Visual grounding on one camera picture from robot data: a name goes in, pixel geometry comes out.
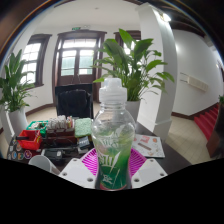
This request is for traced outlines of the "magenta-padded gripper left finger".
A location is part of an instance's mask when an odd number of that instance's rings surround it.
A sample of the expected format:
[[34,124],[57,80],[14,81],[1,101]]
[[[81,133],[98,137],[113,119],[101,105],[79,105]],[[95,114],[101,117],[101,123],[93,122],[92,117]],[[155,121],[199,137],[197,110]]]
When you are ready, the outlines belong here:
[[98,173],[98,157],[95,149],[90,150],[80,159],[72,158],[59,176],[78,186],[94,189]]

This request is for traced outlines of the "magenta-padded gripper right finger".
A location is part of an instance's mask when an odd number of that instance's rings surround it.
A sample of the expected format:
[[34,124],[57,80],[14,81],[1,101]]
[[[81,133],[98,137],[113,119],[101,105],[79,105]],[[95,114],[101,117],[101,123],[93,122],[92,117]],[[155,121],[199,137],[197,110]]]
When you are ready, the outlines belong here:
[[129,175],[133,189],[146,186],[167,175],[165,170],[153,158],[147,159],[135,149],[131,150]]

